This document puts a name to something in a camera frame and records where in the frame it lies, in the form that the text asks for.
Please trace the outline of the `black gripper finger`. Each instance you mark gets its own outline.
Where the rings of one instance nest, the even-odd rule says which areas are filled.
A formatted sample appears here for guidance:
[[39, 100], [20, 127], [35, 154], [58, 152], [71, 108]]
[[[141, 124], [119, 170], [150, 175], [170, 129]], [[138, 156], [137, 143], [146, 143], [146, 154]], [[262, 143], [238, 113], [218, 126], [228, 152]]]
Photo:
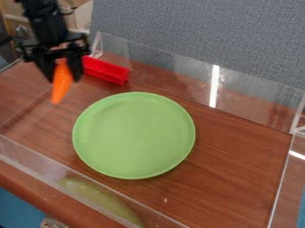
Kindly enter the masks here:
[[67, 64], [71, 71], [72, 79], [79, 82], [83, 75], [82, 56], [78, 53], [67, 53]]
[[52, 59], [48, 59], [46, 56], [40, 56], [35, 59], [35, 63], [44, 77], [52, 83], [55, 67], [56, 67], [55, 61]]

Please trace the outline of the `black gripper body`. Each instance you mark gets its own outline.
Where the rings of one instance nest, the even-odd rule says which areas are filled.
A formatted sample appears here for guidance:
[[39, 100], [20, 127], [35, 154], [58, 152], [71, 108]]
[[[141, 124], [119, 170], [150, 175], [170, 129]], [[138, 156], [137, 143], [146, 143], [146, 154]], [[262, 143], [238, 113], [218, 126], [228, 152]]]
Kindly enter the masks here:
[[87, 36], [70, 31], [64, 21], [31, 21], [30, 26], [34, 37], [16, 46], [26, 61], [81, 57], [91, 52]]

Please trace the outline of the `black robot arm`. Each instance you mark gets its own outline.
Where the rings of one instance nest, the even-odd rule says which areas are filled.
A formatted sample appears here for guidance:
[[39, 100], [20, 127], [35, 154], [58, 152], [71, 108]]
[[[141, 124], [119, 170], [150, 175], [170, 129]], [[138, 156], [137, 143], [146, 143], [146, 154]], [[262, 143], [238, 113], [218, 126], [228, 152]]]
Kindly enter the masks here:
[[15, 0], [23, 7], [34, 32], [28, 41], [18, 44], [26, 62], [34, 62], [38, 69], [52, 83], [56, 60], [64, 58], [75, 82], [83, 74], [82, 57], [91, 53], [87, 35], [71, 32], [64, 20], [58, 0]]

